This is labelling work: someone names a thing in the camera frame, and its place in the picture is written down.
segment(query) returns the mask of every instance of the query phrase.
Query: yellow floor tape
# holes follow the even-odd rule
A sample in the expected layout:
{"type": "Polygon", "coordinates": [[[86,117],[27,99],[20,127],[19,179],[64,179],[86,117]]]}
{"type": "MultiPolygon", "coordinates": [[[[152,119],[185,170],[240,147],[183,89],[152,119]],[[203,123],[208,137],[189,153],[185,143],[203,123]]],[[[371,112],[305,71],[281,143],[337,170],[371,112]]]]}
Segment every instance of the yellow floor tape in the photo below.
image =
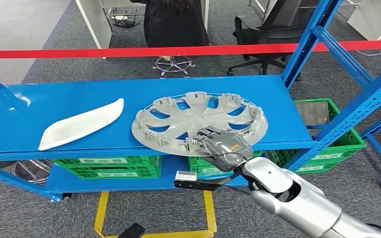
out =
{"type": "MultiPolygon", "coordinates": [[[[104,236],[102,234],[104,217],[106,214],[109,192],[101,192],[100,201],[97,208],[96,219],[94,222],[94,231],[101,238],[117,238],[118,236],[104,236]]],[[[172,232],[145,234],[142,238],[213,238],[214,232],[217,232],[217,223],[215,220],[214,201],[211,191],[204,191],[205,212],[208,230],[192,232],[172,232]]]]}

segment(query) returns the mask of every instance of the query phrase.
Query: crate label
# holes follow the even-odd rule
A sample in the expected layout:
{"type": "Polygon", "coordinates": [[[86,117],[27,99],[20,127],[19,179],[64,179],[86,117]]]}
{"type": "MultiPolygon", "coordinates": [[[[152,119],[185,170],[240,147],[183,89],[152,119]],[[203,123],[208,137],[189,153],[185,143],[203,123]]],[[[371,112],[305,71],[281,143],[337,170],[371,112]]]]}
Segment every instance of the crate label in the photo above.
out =
{"type": "Polygon", "coordinates": [[[175,180],[196,181],[197,177],[198,174],[195,172],[177,171],[175,180]]]}
{"type": "Polygon", "coordinates": [[[202,170],[203,173],[223,173],[221,170],[217,168],[207,168],[202,170]]]}
{"type": "Polygon", "coordinates": [[[127,164],[125,158],[80,158],[79,161],[87,164],[127,164]]]}
{"type": "Polygon", "coordinates": [[[314,166],[314,167],[306,167],[306,168],[299,168],[297,172],[302,171],[313,171],[313,170],[322,170],[325,167],[325,165],[322,166],[314,166]]]}
{"type": "Polygon", "coordinates": [[[98,177],[139,177],[135,172],[128,173],[97,173],[98,177]]]}
{"type": "Polygon", "coordinates": [[[329,155],[316,155],[312,160],[321,160],[321,159],[335,159],[342,156],[342,153],[329,154],[329,155]]]}

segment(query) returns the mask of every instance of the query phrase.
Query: blue shelf surface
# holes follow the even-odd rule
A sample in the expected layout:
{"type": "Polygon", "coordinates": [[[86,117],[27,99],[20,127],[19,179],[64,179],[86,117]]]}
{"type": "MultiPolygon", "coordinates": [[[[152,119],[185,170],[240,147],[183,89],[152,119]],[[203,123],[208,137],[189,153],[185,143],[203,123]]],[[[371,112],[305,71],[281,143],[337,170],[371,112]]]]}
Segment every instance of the blue shelf surface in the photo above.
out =
{"type": "MultiPolygon", "coordinates": [[[[188,171],[186,157],[165,155],[161,164],[161,178],[158,179],[79,179],[64,168],[54,165],[45,192],[97,192],[97,191],[135,191],[176,189],[174,179],[176,171],[188,171]]],[[[230,181],[230,186],[247,186],[248,182],[241,176],[230,181]]]]}
{"type": "Polygon", "coordinates": [[[192,91],[235,93],[260,106],[269,123],[254,150],[311,148],[312,140],[280,75],[88,81],[9,85],[0,91],[0,160],[62,159],[161,152],[140,144],[130,127],[154,100],[192,91]],[[122,115],[72,143],[38,151],[52,123],[124,98],[122,115]]]}

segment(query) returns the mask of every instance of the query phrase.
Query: chair base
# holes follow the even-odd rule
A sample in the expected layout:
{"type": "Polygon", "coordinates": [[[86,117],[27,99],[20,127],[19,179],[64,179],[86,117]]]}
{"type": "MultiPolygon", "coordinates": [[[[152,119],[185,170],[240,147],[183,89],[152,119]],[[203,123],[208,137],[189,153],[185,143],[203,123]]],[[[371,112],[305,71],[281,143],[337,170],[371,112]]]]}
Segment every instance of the chair base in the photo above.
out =
{"type": "Polygon", "coordinates": [[[161,71],[160,78],[166,78],[166,73],[176,73],[183,72],[185,77],[189,77],[187,69],[189,67],[195,67],[189,57],[186,56],[170,56],[170,57],[160,57],[158,58],[153,66],[153,69],[158,69],[161,71]]]}
{"type": "MultiPolygon", "coordinates": [[[[287,56],[281,57],[281,61],[287,61],[287,60],[288,60],[287,56]]],[[[229,67],[228,70],[227,70],[227,75],[233,75],[234,74],[234,72],[233,72],[234,68],[240,68],[240,67],[254,65],[254,64],[259,64],[259,63],[261,64],[261,67],[262,67],[262,74],[266,74],[267,73],[268,65],[270,65],[270,64],[272,64],[272,65],[274,65],[274,66],[276,66],[278,68],[281,68],[281,69],[285,69],[285,67],[286,67],[286,65],[284,63],[281,63],[281,62],[279,62],[276,59],[258,58],[258,59],[254,59],[252,61],[248,61],[248,62],[245,62],[245,63],[241,63],[241,64],[237,64],[237,65],[229,67]]],[[[302,81],[302,77],[301,77],[300,74],[297,75],[296,81],[302,81]]]]}

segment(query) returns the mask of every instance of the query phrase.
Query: white cable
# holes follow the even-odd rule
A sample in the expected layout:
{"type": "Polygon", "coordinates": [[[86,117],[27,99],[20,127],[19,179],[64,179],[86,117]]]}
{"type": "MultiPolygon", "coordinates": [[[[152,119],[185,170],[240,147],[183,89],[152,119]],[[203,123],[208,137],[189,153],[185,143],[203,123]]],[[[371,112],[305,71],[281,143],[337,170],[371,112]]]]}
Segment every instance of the white cable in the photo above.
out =
{"type": "Polygon", "coordinates": [[[363,52],[361,52],[361,51],[358,51],[358,50],[356,50],[357,52],[359,52],[359,53],[361,53],[362,55],[364,55],[364,56],[378,56],[378,55],[381,55],[381,52],[380,53],[377,53],[377,54],[366,54],[366,53],[363,53],[363,52]]]}

